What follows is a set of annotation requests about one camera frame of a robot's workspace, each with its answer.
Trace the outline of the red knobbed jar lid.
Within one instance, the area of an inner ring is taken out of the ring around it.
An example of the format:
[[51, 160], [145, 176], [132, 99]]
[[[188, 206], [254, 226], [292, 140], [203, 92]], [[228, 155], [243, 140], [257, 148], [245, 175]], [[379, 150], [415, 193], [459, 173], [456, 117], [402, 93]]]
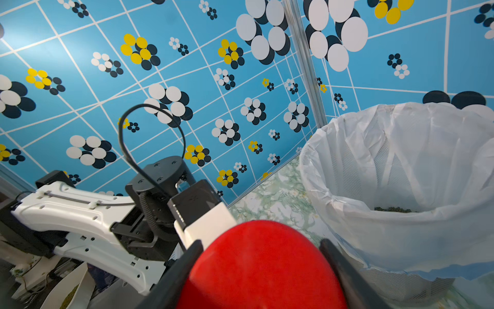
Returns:
[[347, 308], [337, 275], [297, 230], [256, 220], [223, 233], [195, 262], [179, 308]]

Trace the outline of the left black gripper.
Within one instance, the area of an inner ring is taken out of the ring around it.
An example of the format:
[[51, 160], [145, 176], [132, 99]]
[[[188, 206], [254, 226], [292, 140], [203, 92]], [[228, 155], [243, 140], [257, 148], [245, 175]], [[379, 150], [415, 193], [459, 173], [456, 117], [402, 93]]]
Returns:
[[135, 203], [124, 219], [110, 231], [133, 256], [148, 261], [167, 261], [179, 243], [174, 229], [175, 217], [168, 206], [170, 198], [195, 184], [195, 179], [180, 156], [164, 158], [144, 167], [144, 176], [135, 176], [125, 187]]

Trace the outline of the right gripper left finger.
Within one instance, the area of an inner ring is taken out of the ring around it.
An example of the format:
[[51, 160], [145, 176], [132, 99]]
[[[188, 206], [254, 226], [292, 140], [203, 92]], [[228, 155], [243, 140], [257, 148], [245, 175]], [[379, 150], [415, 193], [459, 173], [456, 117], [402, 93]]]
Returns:
[[203, 253], [201, 240], [196, 240], [178, 259], [169, 270], [167, 270], [155, 285], [148, 296], [136, 307], [138, 309], [174, 309], [178, 307], [178, 302], [182, 290], [189, 278], [189, 274]]

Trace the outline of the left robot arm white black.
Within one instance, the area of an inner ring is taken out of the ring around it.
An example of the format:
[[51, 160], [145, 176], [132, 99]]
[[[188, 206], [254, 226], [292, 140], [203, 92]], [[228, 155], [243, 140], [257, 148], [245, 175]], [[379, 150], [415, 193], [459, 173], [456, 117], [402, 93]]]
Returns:
[[180, 248], [168, 201], [194, 183], [178, 156], [145, 166], [123, 196], [77, 189], [54, 171], [36, 191], [1, 203], [1, 235], [22, 252], [86, 262], [148, 295]]

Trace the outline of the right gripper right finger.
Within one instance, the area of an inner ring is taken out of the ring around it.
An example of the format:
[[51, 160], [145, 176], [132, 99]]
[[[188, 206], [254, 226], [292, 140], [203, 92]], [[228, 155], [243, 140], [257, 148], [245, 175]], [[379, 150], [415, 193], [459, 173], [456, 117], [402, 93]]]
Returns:
[[349, 309], [390, 309], [329, 239], [320, 242], [319, 250], [334, 270]]

